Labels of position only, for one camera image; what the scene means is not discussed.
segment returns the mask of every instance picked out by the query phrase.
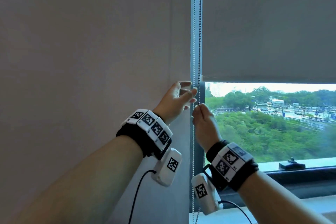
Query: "roller blind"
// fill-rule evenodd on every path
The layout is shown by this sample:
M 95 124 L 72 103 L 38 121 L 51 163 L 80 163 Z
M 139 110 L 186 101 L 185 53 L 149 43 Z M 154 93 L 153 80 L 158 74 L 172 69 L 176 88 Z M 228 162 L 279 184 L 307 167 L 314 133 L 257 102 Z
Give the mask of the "roller blind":
M 206 82 L 336 82 L 336 0 L 203 0 Z

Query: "window shade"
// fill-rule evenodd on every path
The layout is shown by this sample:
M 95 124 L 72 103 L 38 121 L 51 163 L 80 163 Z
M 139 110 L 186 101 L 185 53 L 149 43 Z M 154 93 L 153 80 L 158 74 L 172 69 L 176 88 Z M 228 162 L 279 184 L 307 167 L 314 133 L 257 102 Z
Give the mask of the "window shade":
M 203 0 L 206 82 L 336 82 L 336 0 Z

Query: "hand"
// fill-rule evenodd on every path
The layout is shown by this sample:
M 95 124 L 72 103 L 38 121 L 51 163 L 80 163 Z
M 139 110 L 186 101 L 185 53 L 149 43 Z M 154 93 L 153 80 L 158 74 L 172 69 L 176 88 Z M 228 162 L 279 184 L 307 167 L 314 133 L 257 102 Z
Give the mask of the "hand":
M 191 82 L 179 81 L 173 84 L 167 93 L 163 96 L 153 112 L 160 115 L 163 121 L 169 125 L 175 120 L 183 110 L 187 110 L 190 106 L 187 103 L 195 103 L 197 100 L 194 96 L 197 94 L 197 88 L 192 90 L 182 89 L 188 87 Z
M 199 104 L 192 112 L 196 140 L 205 152 L 222 140 L 217 121 L 205 104 Z

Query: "black cable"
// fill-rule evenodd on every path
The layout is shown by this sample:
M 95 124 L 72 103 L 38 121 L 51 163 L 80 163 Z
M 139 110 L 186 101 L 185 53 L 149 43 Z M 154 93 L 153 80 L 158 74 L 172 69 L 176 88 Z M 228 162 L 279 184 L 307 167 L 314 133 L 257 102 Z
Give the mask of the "black cable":
M 221 200 L 218 203 L 219 204 L 221 204 L 221 203 L 229 203 L 231 205 L 234 205 L 234 207 L 238 208 L 246 216 L 246 218 L 249 220 L 250 224 L 252 224 L 251 220 L 249 219 L 249 217 L 247 217 L 246 213 L 244 213 L 244 211 L 238 205 L 236 205 L 235 203 L 233 203 L 231 201 L 227 201 L 227 200 Z
M 137 199 L 137 195 L 138 195 L 138 191 L 139 191 L 139 188 L 140 188 L 140 184 L 141 184 L 141 182 L 142 182 L 142 179 L 143 179 L 143 178 L 145 177 L 145 175 L 148 174 L 148 173 L 154 173 L 154 174 L 156 174 L 156 171 L 155 171 L 155 170 L 148 170 L 148 171 L 146 171 L 146 172 L 142 175 L 142 177 L 141 177 L 141 179 L 140 179 L 140 181 L 139 181 L 138 187 L 137 187 L 137 189 L 136 189 L 136 193 L 135 193 L 135 196 L 134 196 L 133 205 L 132 205 L 132 210 L 131 210 L 131 214 L 130 214 L 130 216 L 129 216 L 128 224 L 130 224 L 130 223 L 131 223 L 131 220 L 132 220 L 132 215 L 133 215 L 133 210 L 134 210 L 135 200 Z

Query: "person's left hand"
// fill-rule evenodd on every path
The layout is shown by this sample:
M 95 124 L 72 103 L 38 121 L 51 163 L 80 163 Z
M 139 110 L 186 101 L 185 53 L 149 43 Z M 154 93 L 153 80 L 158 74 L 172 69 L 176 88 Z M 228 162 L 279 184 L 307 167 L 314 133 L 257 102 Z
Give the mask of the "person's left hand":
M 167 93 L 163 96 L 157 107 L 153 112 L 160 115 L 163 121 L 169 125 L 175 120 L 183 110 L 190 108 L 188 103 L 195 103 L 197 100 L 194 96 L 197 94 L 197 88 L 192 90 L 182 89 L 188 87 L 191 82 L 179 81 L 173 84 Z

